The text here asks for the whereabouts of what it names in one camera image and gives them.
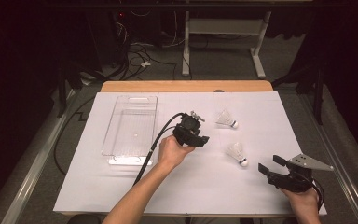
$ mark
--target dark background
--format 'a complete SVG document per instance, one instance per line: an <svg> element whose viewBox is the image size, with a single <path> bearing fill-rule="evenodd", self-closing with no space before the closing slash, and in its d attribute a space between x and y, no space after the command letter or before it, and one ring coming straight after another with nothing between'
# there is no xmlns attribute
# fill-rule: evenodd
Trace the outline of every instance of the dark background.
<svg viewBox="0 0 358 224"><path fill-rule="evenodd" d="M225 16L212 11L192 13ZM137 37L158 45L161 30L174 33L167 25L172 24L169 15L172 13L153 12L141 21L127 18L123 22L131 24ZM102 64L119 61L123 46L117 44L119 36L109 23L114 17L52 11L36 1L0 0L0 189L53 106L50 95L58 85L62 64L73 60L101 70ZM178 12L180 30L183 17L184 13ZM323 58L325 83L358 142L358 1L344 10L330 8L316 14L308 10L272 13L268 37L304 33L308 35L292 71ZM66 78L77 78L78 69L65 71Z"/></svg>

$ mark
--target white shuttlecock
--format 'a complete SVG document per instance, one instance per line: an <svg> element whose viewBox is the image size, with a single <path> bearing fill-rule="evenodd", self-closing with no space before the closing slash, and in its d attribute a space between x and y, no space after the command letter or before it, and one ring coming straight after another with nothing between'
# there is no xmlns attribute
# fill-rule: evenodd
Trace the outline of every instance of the white shuttlecock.
<svg viewBox="0 0 358 224"><path fill-rule="evenodd" d="M220 113L216 123L228 125L231 128L235 128L235 129L238 128L239 125L238 122L231 117L231 115L228 113L226 109L224 109L222 113Z"/></svg>
<svg viewBox="0 0 358 224"><path fill-rule="evenodd" d="M247 166L248 160L243 153L242 144L237 142L226 150L226 153L238 161L241 166Z"/></svg>

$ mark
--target gray floor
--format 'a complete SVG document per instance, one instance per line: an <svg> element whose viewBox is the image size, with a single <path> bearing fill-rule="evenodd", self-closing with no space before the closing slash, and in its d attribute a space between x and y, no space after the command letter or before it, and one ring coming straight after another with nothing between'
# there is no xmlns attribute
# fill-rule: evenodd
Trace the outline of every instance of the gray floor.
<svg viewBox="0 0 358 224"><path fill-rule="evenodd" d="M190 56L192 79L257 79L249 54L249 48L255 44L255 37L234 40L230 38L235 36L220 35L218 37L209 37L208 42L203 36L190 38L190 45L193 47ZM302 40L303 37L284 40L280 36L265 39L260 51L260 58L267 80L272 81L287 74ZM141 75L132 79L169 80L172 79L172 74L175 79L189 79L189 77L181 76L182 50L181 46L163 49L147 47L147 52L154 60L169 64L151 60L151 65ZM142 60L134 58L131 62L140 64ZM131 67L132 72L136 69L136 66ZM105 72L108 73L109 70L111 70L109 66L106 66ZM322 222L325 224L358 223L358 146L344 120L337 112L327 88L324 89L324 125L319 126L310 113L311 96L297 95L295 86L296 84L284 84L276 91L282 98L298 143L305 154L337 167L334 173L319 171L314 173L315 178L323 185L326 195L324 205L328 215L322 217ZM101 83L93 83L78 91L73 97L68 115L73 114L83 103L91 99L100 88ZM80 108L79 111L83 112L83 118L87 117L91 106L92 101ZM55 117L57 112L56 104L2 189L0 193L0 223L7 214L13 199L16 198L34 159L46 144L54 125L59 121ZM59 139L57 158L65 171L69 167L85 124L85 121L79 120L79 115L74 115L68 121L68 125ZM30 198L24 200L26 205L17 223L66 223L70 217L52 212L63 180L64 176L57 169L51 152ZM281 218L265 218L262 221L263 223L282 223ZM16 220L10 220L7 223L16 223ZM261 220L255 219L255 223L261 223Z"/></svg>

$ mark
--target clear plastic container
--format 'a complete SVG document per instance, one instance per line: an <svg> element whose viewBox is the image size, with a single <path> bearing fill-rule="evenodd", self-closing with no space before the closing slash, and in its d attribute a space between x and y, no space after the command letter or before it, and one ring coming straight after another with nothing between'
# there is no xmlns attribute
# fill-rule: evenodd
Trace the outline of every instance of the clear plastic container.
<svg viewBox="0 0 358 224"><path fill-rule="evenodd" d="M153 144L157 96L119 96L103 142L109 164L142 165Z"/></svg>

